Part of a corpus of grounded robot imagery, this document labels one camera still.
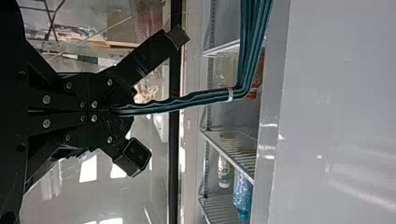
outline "blue cable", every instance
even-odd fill
[[[266,31],[273,0],[241,0],[240,52],[237,83],[233,87],[233,99],[243,99],[250,91],[258,60],[262,51],[262,41]],[[119,117],[171,112],[196,105],[225,102],[229,90],[218,89],[197,91],[177,99],[152,101],[144,105],[120,105],[111,109]]]

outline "fridge shelf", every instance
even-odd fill
[[[214,47],[212,49],[207,49],[204,52],[202,52],[202,55],[204,57],[216,57],[218,53],[221,52],[232,52],[232,53],[238,53],[239,52],[239,39],[235,41],[231,41],[229,43],[220,45],[218,47]]]
[[[257,139],[242,131],[201,131],[205,140],[254,184]]]
[[[238,219],[238,212],[233,206],[233,195],[222,195],[198,199],[208,224],[245,223]]]

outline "bottle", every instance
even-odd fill
[[[246,222],[250,218],[252,195],[253,185],[240,172],[235,170],[233,205],[238,210],[238,218],[242,222]]]
[[[219,186],[223,189],[231,186],[231,165],[222,156],[219,156],[218,180]]]

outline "screw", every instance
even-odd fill
[[[73,87],[73,83],[72,83],[72,82],[67,82],[67,83],[66,83],[66,88],[67,88],[68,90],[72,89],[72,87]]]
[[[24,71],[19,71],[17,77],[20,80],[25,80],[26,79],[26,73]]]
[[[44,105],[49,105],[50,104],[50,96],[49,95],[45,95],[43,97],[43,103],[44,103]]]
[[[17,151],[19,151],[19,152],[23,152],[25,149],[26,149],[26,145],[24,143],[19,144],[17,146]]]
[[[109,144],[111,144],[111,143],[113,142],[113,137],[112,137],[112,136],[109,136],[109,137],[107,138],[107,142],[108,142]]]
[[[70,142],[70,140],[72,140],[72,135],[70,135],[69,133],[66,135],[66,137],[64,138],[64,140],[66,140],[66,142]]]
[[[98,120],[98,117],[96,115],[92,115],[91,121],[96,122]]]
[[[43,127],[45,129],[48,129],[50,127],[50,120],[49,119],[44,119],[43,121]]]
[[[93,101],[91,106],[93,109],[95,109],[96,107],[98,107],[98,103],[96,101]]]

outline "white bottle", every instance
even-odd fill
[[[223,189],[227,189],[231,186],[231,165],[227,162],[224,157],[219,156],[218,165],[218,180],[219,186]]]

